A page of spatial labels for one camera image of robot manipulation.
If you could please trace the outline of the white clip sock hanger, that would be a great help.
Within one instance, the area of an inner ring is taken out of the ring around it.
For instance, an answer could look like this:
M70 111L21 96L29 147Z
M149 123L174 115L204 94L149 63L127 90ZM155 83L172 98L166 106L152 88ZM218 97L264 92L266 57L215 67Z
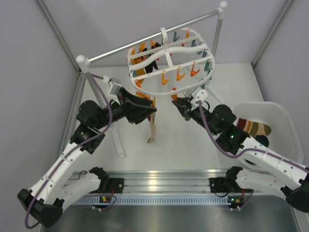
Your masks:
M160 47L151 49L156 41L145 43L147 51L139 52L139 47L132 47L127 53L129 78L136 90L136 94L142 98L154 98L171 96L179 93L195 91L206 84L211 78L215 68L215 59L202 36L194 29L182 28L174 32L173 38L169 38L165 28ZM152 55L139 64L133 65L131 59ZM153 60L156 61L158 70L136 76L135 70L144 68Z

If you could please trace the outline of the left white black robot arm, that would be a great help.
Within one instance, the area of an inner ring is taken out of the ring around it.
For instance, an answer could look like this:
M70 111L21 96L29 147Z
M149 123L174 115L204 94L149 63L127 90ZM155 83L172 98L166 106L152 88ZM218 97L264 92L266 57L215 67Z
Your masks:
M116 94L117 101L101 108L95 101L84 101L77 115L79 126L64 151L48 172L31 188L21 189L18 200L26 210L25 226L32 216L38 224L49 228L74 202L89 193L103 193L109 187L109 174L94 167L76 182L65 186L80 164L88 159L105 137L113 122L126 118L129 123L139 124L157 111L153 102L132 95L123 87Z

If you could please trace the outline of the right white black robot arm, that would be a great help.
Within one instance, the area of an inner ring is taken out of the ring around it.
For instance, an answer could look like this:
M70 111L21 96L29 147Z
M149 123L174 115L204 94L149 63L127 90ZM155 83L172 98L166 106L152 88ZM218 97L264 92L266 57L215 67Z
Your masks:
M226 172L225 186L231 192L250 189L277 196L291 207L309 211L309 168L295 163L262 145L253 136L234 125L236 116L225 104L212 111L201 101L192 108L188 98L172 101L182 115L203 126L216 148L231 159L243 158L259 168L261 173L233 166Z

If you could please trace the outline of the beige brown patterned sock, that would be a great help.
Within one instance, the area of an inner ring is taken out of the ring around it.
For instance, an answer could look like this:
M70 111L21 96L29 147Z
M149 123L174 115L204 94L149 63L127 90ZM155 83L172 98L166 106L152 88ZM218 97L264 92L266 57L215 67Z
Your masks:
M148 139L147 143L150 144L155 140L155 134L156 134L156 125L155 125L155 114L151 114L148 119L149 119L149 125L150 125L150 131L151 135L150 138Z

